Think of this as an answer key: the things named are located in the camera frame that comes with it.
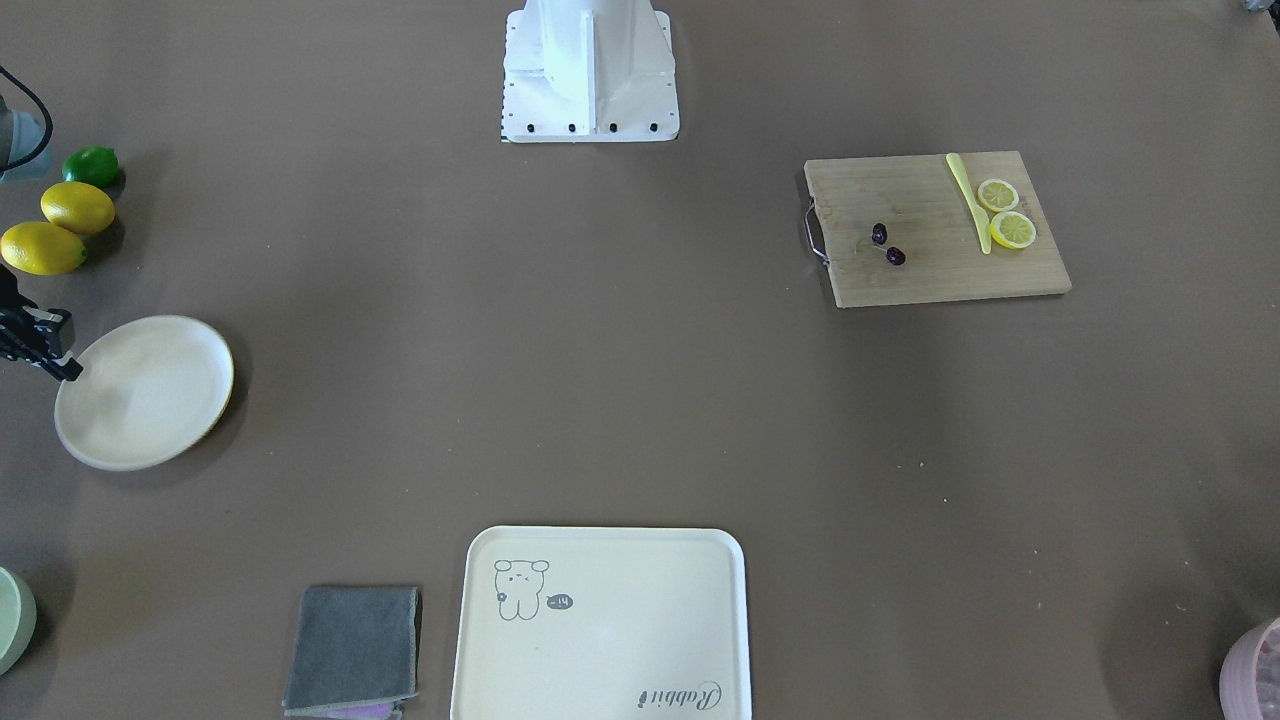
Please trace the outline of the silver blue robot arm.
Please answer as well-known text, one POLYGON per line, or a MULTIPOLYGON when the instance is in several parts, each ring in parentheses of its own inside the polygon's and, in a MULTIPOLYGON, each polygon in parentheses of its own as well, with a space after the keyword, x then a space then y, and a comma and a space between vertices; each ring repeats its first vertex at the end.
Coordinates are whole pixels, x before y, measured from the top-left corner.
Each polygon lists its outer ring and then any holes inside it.
MULTIPOLYGON (((50 133, 29 113, 1 104, 3 179, 33 177, 49 168, 50 133)), ((70 350, 76 342, 70 311, 41 309, 18 288, 14 273, 1 269, 1 355, 28 363, 55 380, 74 382, 83 372, 70 350)))

